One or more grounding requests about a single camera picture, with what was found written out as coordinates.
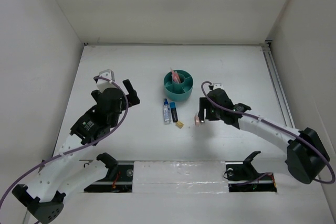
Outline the yellow eraser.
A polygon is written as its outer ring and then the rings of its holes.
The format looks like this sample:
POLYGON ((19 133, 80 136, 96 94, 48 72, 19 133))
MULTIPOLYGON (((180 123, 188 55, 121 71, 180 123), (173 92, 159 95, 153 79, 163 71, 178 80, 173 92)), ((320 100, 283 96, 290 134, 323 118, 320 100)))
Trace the yellow eraser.
POLYGON ((184 126, 184 124, 183 124, 182 122, 180 122, 180 121, 177 121, 177 122, 175 123, 175 125, 176 125, 179 129, 181 129, 181 128, 184 126))

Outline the pink purple pen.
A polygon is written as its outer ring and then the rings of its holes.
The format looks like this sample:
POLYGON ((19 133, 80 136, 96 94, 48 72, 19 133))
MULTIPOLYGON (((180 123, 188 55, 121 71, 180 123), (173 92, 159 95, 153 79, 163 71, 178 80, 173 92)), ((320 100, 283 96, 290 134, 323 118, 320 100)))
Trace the pink purple pen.
POLYGON ((180 78, 178 73, 173 73, 172 74, 172 79, 175 83, 180 83, 180 78))

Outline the red pink pen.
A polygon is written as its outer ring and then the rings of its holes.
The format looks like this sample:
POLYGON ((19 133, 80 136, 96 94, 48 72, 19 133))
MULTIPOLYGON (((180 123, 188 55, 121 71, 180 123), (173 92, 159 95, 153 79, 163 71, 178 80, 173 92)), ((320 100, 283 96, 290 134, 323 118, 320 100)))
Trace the red pink pen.
POLYGON ((176 73, 175 73, 175 71, 173 69, 171 69, 171 73, 172 73, 172 80, 174 82, 177 82, 176 73))

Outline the orange marker pen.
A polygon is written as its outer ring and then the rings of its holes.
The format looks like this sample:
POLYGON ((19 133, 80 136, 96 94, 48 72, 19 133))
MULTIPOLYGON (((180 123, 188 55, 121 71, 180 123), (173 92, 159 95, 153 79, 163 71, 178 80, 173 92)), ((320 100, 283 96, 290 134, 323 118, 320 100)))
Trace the orange marker pen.
POLYGON ((181 79, 180 79, 180 76, 179 76, 179 74, 177 73, 177 71, 175 71, 175 73, 176 73, 176 78, 177 78, 177 82, 176 82, 176 83, 182 83, 182 82, 181 82, 181 79))

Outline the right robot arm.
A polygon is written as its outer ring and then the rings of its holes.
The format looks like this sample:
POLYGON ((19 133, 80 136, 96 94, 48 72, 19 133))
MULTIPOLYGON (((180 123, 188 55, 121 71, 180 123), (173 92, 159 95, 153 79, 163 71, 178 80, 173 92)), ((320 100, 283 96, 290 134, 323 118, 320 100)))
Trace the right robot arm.
POLYGON ((287 155, 285 164, 289 174, 303 184, 317 180, 324 168, 331 174, 327 183, 335 182, 330 157, 317 132, 309 127, 299 130, 273 122, 243 103, 234 104, 221 88, 199 99, 198 118, 201 122, 222 121, 278 147, 287 155))

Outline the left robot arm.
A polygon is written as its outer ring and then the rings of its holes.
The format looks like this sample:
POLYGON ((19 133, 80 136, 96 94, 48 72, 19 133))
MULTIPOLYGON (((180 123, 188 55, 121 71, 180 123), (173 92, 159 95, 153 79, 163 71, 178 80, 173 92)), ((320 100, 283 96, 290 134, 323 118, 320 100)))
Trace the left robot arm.
POLYGON ((54 221, 63 210, 65 199, 74 191, 103 178, 112 180, 117 175, 118 161, 102 153, 81 171, 67 176, 77 161, 122 124, 128 109, 140 103, 130 80, 123 81, 127 94, 106 77, 96 76, 94 80, 97 89, 91 95, 96 105, 71 127, 57 155, 33 168, 39 171, 34 179, 26 184, 16 182, 13 186, 13 196, 38 223, 54 221))

